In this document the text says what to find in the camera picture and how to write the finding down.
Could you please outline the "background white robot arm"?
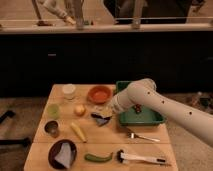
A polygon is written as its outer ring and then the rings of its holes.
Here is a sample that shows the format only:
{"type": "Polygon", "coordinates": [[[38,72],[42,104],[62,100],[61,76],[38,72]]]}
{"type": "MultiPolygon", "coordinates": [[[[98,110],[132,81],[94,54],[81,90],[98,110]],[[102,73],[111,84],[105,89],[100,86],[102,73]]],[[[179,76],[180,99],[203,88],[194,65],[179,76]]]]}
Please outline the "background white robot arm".
{"type": "Polygon", "coordinates": [[[51,14],[57,16],[59,19],[63,20],[65,23],[75,25],[76,21],[68,15],[67,12],[62,10],[57,4],[56,0],[39,0],[39,3],[51,14]]]}

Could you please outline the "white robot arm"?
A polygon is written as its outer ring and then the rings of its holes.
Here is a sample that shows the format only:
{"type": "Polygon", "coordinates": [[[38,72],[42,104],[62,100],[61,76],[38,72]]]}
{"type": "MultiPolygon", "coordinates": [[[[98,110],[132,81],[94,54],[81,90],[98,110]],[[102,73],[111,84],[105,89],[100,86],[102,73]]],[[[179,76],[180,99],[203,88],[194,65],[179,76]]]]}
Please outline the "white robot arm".
{"type": "Polygon", "coordinates": [[[169,99],[159,94],[156,88],[155,82],[150,78],[133,81],[116,93],[107,106],[113,113],[119,114],[136,104],[143,105],[173,120],[213,148],[213,116],[169,99]]]}

